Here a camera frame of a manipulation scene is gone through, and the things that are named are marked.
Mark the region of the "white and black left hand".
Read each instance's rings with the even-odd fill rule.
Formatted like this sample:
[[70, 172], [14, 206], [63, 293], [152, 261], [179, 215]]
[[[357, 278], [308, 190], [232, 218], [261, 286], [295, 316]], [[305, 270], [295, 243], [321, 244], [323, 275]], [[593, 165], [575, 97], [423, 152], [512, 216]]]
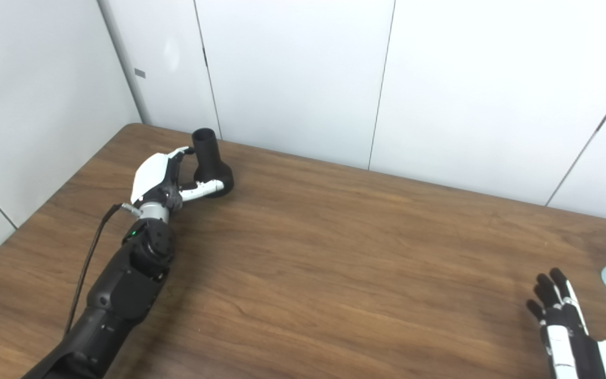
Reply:
[[[197, 156], [194, 181], [180, 183], [180, 169], [187, 155]], [[197, 151], [183, 146], [171, 153], [156, 153], [135, 173], [130, 202], [140, 218], [156, 218], [181, 209], [200, 197], [221, 197], [233, 189], [233, 172], [221, 161], [217, 148]]]

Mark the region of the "white and black right hand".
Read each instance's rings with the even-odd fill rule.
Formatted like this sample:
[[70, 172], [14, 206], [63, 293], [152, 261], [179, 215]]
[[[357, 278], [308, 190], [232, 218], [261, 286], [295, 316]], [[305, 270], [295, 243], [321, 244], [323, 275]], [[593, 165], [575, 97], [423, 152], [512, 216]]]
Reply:
[[559, 268], [540, 273], [526, 307], [536, 318], [551, 378], [606, 378], [606, 340], [591, 337], [579, 299]]

